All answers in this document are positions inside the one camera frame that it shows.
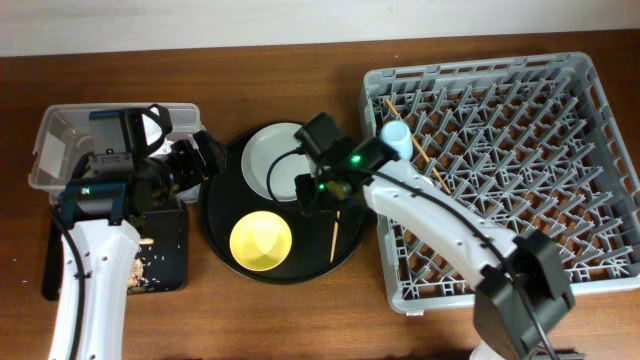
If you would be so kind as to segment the yellow bowl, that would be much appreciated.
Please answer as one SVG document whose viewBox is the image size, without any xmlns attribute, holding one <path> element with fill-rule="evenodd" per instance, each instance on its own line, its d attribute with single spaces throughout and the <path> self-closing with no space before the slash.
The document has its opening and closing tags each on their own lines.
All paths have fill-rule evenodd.
<svg viewBox="0 0 640 360">
<path fill-rule="evenodd" d="M 233 227 L 229 246 L 234 260 L 243 268 L 263 272 L 278 267 L 292 248 L 292 232 L 287 222 L 269 211 L 242 217 Z"/>
</svg>

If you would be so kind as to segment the blue plastic cup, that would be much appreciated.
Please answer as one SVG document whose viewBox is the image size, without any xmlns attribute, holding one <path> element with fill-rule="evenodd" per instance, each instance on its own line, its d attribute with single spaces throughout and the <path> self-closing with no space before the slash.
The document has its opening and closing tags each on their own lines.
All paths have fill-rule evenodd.
<svg viewBox="0 0 640 360">
<path fill-rule="evenodd" d="M 381 140 L 393 148 L 402 159 L 410 160 L 413 156 L 413 142 L 410 128 L 400 120 L 387 122 L 380 132 Z"/>
</svg>

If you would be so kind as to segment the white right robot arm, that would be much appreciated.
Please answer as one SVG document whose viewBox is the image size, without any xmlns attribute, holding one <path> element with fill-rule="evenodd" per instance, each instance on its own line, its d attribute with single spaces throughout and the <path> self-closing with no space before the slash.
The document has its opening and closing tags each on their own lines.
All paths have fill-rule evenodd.
<svg viewBox="0 0 640 360">
<path fill-rule="evenodd" d="M 557 356 L 549 332 L 575 298 L 557 244 L 545 233 L 521 236 L 483 219 L 437 190 L 378 138 L 315 140 L 299 134 L 318 190 L 335 202 L 366 206 L 424 241 L 474 292 L 475 359 L 525 359 L 538 345 Z"/>
</svg>

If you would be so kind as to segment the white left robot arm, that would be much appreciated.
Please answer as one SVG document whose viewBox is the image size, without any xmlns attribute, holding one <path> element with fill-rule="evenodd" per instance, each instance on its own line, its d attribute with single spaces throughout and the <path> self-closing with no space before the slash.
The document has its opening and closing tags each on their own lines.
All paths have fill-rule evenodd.
<svg viewBox="0 0 640 360">
<path fill-rule="evenodd" d="M 121 357 L 128 279 L 146 214 L 225 166 L 224 145 L 205 130 L 164 155 L 80 157 L 52 208 L 63 264 L 50 358 Z"/>
</svg>

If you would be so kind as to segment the wooden chopstick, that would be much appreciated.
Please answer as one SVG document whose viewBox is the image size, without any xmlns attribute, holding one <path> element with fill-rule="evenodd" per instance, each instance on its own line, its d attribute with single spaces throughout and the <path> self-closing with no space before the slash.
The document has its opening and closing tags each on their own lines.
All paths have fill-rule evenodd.
<svg viewBox="0 0 640 360">
<path fill-rule="evenodd" d="M 336 245 L 337 245 L 337 239 L 339 235 L 340 216 L 341 216 L 341 211 L 339 210 L 336 211 L 336 217 L 334 219 L 334 226 L 333 226 L 332 240 L 331 240 L 331 250 L 330 250 L 330 260 L 329 260 L 330 264 L 333 264 L 335 259 Z"/>
<path fill-rule="evenodd" d="M 404 122 L 404 120 L 400 116 L 400 113 L 396 110 L 395 106 L 390 101 L 390 98 L 385 98 L 385 104 L 388 106 L 388 108 L 391 111 L 391 113 L 395 116 L 396 120 L 401 120 L 401 121 Z M 411 136 L 411 140 L 412 140 L 413 146 L 418 150 L 420 156 L 424 159 L 424 161 L 428 165 L 431 164 L 432 163 L 431 158 L 426 154 L 425 150 L 422 148 L 421 144 L 418 142 L 417 138 L 411 132 L 411 130 L 409 131 L 409 135 Z M 444 191 L 447 194 L 451 195 L 451 190 L 449 189 L 448 185 L 445 183 L 443 177 L 440 175 L 440 172 L 437 170 L 435 165 L 433 165 L 432 172 L 436 176 L 437 180 L 441 184 L 441 186 L 444 189 Z"/>
</svg>

